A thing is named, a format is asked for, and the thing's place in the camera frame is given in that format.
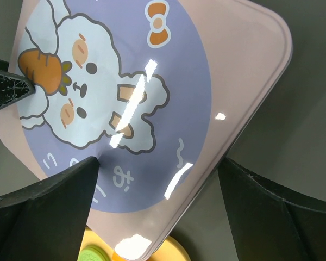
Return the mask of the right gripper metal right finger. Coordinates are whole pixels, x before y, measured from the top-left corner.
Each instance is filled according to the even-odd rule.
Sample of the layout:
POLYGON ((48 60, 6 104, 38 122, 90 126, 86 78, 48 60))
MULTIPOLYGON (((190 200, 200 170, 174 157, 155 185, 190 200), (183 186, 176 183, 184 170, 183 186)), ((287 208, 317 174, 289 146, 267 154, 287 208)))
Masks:
POLYGON ((218 166, 239 260, 326 260, 326 202, 225 158, 218 166))

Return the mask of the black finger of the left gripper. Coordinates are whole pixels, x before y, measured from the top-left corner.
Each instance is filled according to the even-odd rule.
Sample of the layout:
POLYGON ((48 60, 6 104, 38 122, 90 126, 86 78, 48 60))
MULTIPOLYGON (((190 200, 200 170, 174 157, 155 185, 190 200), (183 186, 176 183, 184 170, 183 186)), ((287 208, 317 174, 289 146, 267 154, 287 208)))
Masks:
POLYGON ((8 72, 9 63, 0 60, 0 110, 35 93, 26 77, 8 72))

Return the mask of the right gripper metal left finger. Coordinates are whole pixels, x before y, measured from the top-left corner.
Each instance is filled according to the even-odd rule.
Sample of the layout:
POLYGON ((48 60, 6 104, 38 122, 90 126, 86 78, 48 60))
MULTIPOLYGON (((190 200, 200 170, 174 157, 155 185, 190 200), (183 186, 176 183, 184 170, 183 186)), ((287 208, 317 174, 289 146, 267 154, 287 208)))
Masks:
POLYGON ((88 157, 0 196, 0 260, 77 260, 98 171, 88 157))

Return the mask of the silver tin lid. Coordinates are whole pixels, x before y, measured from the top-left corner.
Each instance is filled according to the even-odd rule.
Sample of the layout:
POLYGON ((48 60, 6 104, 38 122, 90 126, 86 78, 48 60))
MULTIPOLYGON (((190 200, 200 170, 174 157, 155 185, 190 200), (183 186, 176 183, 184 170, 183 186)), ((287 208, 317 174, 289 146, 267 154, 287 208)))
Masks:
POLYGON ((9 71, 36 92, 0 111, 0 139, 39 179, 96 157, 87 225, 147 260, 291 54, 252 1, 23 1, 9 71))

